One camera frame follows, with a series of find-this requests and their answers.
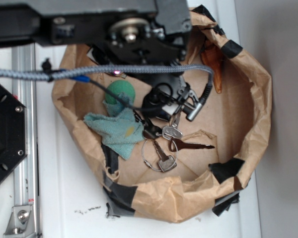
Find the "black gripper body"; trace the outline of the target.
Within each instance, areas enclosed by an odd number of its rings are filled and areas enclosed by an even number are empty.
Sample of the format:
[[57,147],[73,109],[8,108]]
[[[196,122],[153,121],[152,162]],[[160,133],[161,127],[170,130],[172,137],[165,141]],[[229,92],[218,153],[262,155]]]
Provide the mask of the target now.
[[[138,37],[134,42],[116,39],[112,43],[97,43],[91,46],[92,56],[100,65],[149,65],[176,67],[186,57],[189,36],[157,35],[149,38]],[[176,113],[183,111],[187,120],[192,121],[200,111],[200,100],[190,85],[184,81],[183,71],[139,73],[129,72],[134,77],[152,87],[144,97],[142,109],[149,118],[157,117],[164,105],[176,104]]]

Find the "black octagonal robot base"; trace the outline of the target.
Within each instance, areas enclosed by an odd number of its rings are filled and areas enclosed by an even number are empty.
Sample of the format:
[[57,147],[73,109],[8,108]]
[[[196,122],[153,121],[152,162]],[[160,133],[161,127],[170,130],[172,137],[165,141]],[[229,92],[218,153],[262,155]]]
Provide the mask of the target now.
[[27,155],[26,107],[0,85],[0,184]]

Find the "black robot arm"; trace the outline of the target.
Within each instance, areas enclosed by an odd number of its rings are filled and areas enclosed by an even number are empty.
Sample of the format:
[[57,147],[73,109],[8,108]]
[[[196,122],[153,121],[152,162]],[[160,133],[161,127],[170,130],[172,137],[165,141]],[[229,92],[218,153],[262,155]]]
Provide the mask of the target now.
[[184,0],[0,0],[0,48],[88,45],[98,64],[152,87],[152,117],[175,103],[193,120],[203,106],[180,68],[191,29]]

